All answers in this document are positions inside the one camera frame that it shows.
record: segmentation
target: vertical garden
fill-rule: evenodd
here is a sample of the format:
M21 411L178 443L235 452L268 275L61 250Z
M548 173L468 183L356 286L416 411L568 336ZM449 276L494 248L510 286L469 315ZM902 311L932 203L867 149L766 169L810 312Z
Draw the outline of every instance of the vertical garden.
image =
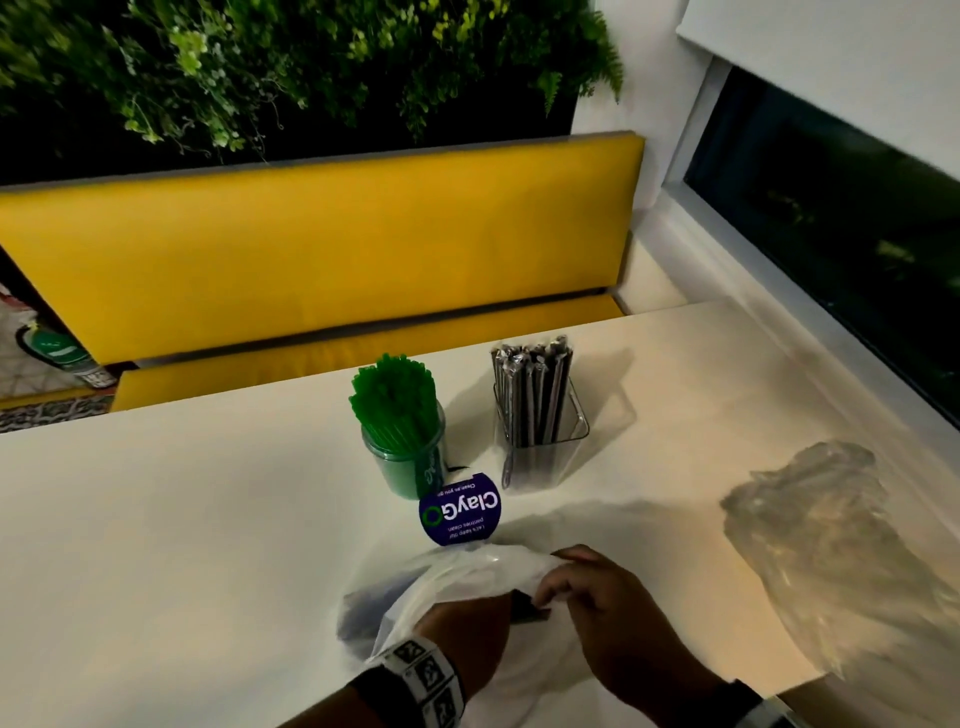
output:
M568 133L588 0L0 0L0 183Z

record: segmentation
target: green straw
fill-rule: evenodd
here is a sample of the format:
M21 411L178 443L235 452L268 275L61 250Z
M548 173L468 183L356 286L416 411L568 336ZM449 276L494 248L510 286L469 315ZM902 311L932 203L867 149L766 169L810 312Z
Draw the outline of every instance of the green straw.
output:
M353 414L378 448L416 452L437 434L437 388L418 361L385 353L376 364L357 372L353 391Z

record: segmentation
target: sticker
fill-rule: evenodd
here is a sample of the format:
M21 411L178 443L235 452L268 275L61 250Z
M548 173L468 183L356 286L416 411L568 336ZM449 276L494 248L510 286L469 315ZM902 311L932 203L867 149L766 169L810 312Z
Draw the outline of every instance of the sticker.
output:
M420 525L441 546L489 539L500 523L500 494L483 473L420 501Z

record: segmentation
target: hand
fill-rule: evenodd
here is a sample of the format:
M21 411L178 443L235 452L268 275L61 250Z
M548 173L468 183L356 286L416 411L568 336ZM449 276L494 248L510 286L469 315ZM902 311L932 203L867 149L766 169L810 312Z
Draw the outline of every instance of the hand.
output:
M548 573L534 597L566 602L596 678L660 728L723 685L680 641L640 580L587 546L557 551L571 563Z
M414 627L457 668L465 700L493 678L509 632L510 595L437 604Z

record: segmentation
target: window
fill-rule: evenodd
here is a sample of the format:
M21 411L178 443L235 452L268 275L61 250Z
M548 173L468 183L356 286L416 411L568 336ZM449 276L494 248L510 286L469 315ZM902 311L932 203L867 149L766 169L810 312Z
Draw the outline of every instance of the window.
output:
M685 181L960 426L960 182L737 68Z

